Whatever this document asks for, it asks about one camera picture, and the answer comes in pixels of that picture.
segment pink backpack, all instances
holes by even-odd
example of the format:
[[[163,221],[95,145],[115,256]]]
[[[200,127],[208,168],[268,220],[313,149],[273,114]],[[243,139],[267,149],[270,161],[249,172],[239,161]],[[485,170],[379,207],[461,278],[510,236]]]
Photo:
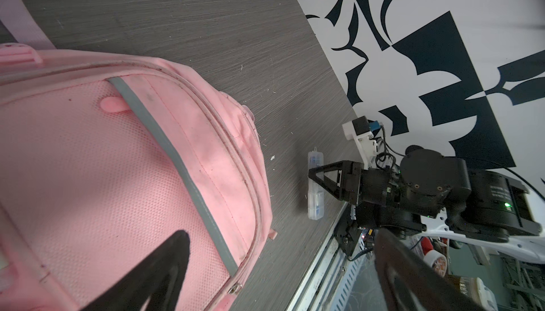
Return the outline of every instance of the pink backpack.
[[[272,220],[249,109],[188,66],[57,50],[21,0],[0,20],[21,42],[0,45],[0,309],[115,299],[178,230],[176,310],[228,309]]]

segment backpack strap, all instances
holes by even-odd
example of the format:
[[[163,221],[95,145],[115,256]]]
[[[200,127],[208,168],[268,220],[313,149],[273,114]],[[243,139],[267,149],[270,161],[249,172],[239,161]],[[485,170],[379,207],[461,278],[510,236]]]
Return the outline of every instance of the backpack strap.
[[[17,42],[34,49],[55,49],[22,0],[0,0],[0,21]]]

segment black and white wall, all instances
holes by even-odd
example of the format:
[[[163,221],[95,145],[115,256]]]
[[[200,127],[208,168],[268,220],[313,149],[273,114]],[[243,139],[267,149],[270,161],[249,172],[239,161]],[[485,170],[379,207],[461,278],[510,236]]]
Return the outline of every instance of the black and white wall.
[[[545,192],[545,0],[298,1],[394,149],[489,159]]]

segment transparent plastic box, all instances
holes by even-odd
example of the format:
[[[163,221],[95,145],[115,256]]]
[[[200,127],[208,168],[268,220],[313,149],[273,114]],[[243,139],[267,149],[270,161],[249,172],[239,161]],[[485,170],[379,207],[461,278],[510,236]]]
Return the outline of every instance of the transparent plastic box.
[[[324,154],[317,151],[309,151],[309,169],[321,167],[324,165]],[[323,180],[324,173],[319,173],[318,178]],[[318,220],[324,216],[324,189],[316,182],[309,179],[309,194],[307,200],[309,204],[309,219]]]

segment gray wooden table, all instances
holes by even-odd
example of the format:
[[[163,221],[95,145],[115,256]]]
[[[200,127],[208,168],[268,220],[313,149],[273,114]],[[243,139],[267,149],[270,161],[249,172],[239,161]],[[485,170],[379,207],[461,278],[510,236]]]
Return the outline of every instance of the gray wooden table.
[[[307,152],[317,146],[326,162],[359,158],[341,128],[355,114],[297,1],[23,1],[59,49],[190,65],[249,106],[278,237],[268,240],[232,310],[285,309],[342,205],[328,197],[325,217],[307,218]]]

